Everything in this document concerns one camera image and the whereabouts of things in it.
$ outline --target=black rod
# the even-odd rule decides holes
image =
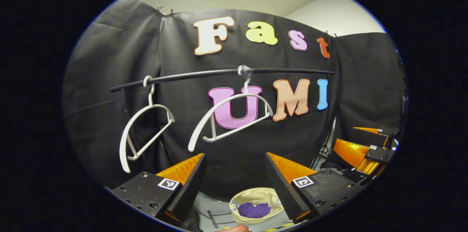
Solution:
[[[215,75],[237,75],[236,69],[224,69],[224,70],[210,70],[210,71],[201,71],[201,72],[189,72],[180,75],[168,75],[163,77],[152,78],[148,80],[147,84],[157,84],[169,81],[184,80],[190,78],[200,78],[200,77],[209,77]],[[334,72],[323,71],[323,70],[309,70],[309,69],[294,69],[294,68],[252,68],[252,72],[257,74],[268,74],[274,72],[289,72],[289,73],[311,73],[311,74],[324,74],[324,75],[333,75]],[[143,85],[143,80],[135,81],[127,84],[123,84],[116,87],[111,87],[110,92],[117,92],[123,88],[130,87],[139,87]]]

